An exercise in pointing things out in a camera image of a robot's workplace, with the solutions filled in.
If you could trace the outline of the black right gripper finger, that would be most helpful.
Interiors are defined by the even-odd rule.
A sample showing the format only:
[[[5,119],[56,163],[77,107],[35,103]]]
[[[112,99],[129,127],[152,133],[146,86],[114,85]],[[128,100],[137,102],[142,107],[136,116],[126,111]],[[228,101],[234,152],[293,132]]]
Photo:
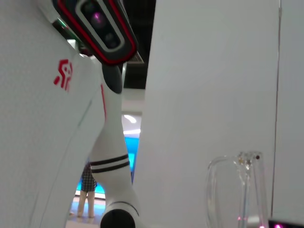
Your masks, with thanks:
[[[268,223],[269,228],[304,228],[303,224],[292,221],[270,219]]]

